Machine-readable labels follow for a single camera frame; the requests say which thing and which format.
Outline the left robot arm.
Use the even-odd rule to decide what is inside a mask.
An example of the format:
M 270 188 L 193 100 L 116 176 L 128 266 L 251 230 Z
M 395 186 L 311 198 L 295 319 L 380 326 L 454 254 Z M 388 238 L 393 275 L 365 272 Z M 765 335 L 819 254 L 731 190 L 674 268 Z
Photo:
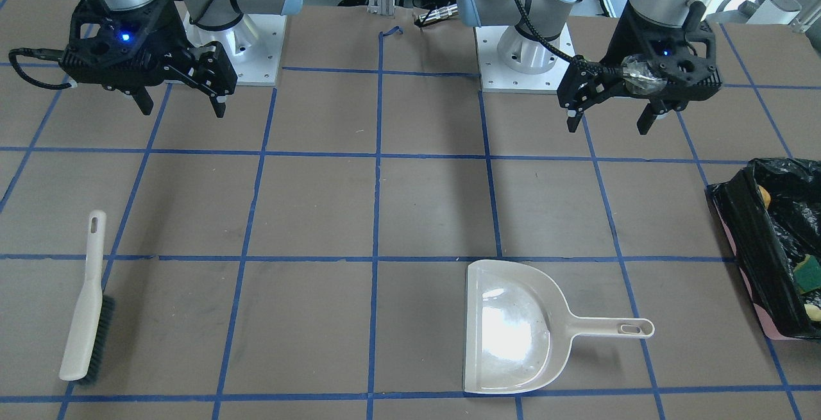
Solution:
M 503 26 L 498 54 L 510 69 L 539 74 L 556 60 L 566 64 L 558 104 L 575 133 L 589 108 L 612 97 L 644 99 L 637 128 L 693 101 L 707 101 L 722 87 L 716 39 L 704 20 L 711 0 L 627 0 L 605 55 L 598 62 L 558 46 L 578 0 L 455 0 L 470 28 Z

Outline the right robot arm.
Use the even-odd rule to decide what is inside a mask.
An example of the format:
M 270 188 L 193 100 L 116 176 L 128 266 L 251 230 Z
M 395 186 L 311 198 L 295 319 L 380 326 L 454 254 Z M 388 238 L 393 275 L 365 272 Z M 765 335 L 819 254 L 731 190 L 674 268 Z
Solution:
M 149 87 L 179 82 L 217 118 L 237 86 L 278 81 L 285 23 L 304 0 L 80 0 L 58 65 L 76 83 L 131 97 L 149 115 Z

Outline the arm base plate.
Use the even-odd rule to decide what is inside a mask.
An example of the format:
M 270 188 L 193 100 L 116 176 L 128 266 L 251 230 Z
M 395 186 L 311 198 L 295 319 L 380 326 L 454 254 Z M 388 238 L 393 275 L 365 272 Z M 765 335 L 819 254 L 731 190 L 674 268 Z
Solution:
M 211 41 L 223 44 L 237 73 L 239 86 L 275 87 L 284 48 L 284 15 L 244 15 L 234 28 L 222 31 L 205 31 L 188 22 L 183 26 L 193 45 L 204 46 Z
M 568 63 L 515 26 L 475 28 L 483 92 L 556 95 Z

